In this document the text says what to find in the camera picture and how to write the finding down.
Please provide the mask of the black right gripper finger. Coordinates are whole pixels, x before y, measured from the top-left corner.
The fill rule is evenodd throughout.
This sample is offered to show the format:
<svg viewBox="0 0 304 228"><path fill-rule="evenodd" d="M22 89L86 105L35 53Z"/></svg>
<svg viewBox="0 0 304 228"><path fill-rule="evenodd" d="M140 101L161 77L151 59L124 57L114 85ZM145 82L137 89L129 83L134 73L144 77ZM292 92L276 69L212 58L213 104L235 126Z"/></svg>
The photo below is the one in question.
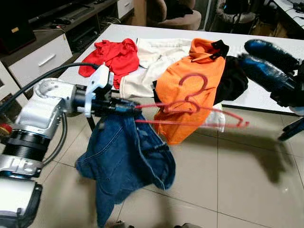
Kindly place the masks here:
<svg viewBox="0 0 304 228"><path fill-rule="evenodd" d="M276 44L261 39L251 39L245 42L248 54L273 64L283 72L293 72L300 69L300 59L295 58Z"/></svg>
<svg viewBox="0 0 304 228"><path fill-rule="evenodd" d="M289 70L295 68L295 57L290 54L263 54L260 57L241 54L237 57L239 67L246 76L270 93L295 91L295 82Z"/></svg>

